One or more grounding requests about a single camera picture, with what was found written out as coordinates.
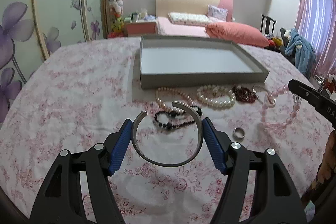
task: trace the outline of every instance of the lavender pillow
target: lavender pillow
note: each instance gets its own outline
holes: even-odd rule
[[[229,12],[228,9],[218,8],[212,5],[208,5],[208,17],[215,17],[221,21],[226,22],[227,13]]]

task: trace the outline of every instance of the black beaded bracelet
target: black beaded bracelet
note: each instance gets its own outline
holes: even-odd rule
[[[196,106],[196,105],[193,105],[192,106],[193,108],[196,107],[197,108],[197,114],[199,116],[202,116],[202,109],[199,107],[199,106]],[[168,123],[161,123],[159,120],[158,120],[158,116],[160,114],[163,114],[165,113],[167,116],[171,117],[171,118],[175,118],[176,116],[180,116],[180,115],[184,115],[185,113],[178,113],[176,111],[171,111],[171,112],[168,112],[168,111],[164,111],[164,110],[161,110],[157,113],[155,113],[155,116],[154,116],[154,121],[157,122],[157,125],[159,127],[162,127],[164,129],[167,129],[167,130],[172,130],[172,129],[177,129],[177,128],[180,128],[180,127],[185,127],[185,126],[188,126],[190,124],[193,124],[195,123],[195,120],[192,120],[192,121],[189,121],[189,122],[184,122],[184,123],[181,123],[181,124],[172,124],[171,122],[168,122]]]

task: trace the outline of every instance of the blue gripper pad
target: blue gripper pad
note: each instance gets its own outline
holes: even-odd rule
[[[112,175],[120,169],[121,163],[123,162],[129,142],[131,141],[132,126],[133,122],[128,121],[111,152],[109,173]]]
[[[224,151],[219,144],[214,131],[212,130],[209,122],[204,119],[202,121],[204,140],[208,146],[211,158],[215,167],[222,173],[226,174],[227,166],[224,162]]]

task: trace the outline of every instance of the pink nightstand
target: pink nightstand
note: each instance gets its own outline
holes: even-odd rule
[[[125,22],[128,37],[137,37],[143,34],[156,33],[156,20],[138,20],[137,22]]]

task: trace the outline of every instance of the pillow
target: pillow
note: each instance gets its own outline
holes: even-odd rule
[[[205,28],[211,38],[230,40],[235,43],[252,45],[257,47],[267,47],[267,38],[256,28],[236,23],[236,22],[217,22],[211,23]]]
[[[227,13],[229,12],[228,9],[218,8],[212,5],[208,5],[208,17],[215,17],[222,21],[226,22]]]
[[[168,13],[173,24],[206,26],[211,23],[206,15],[195,15],[186,13]]]
[[[222,19],[218,19],[216,17],[208,17],[211,21],[211,23],[214,23],[214,22],[226,22],[226,20],[222,20]]]

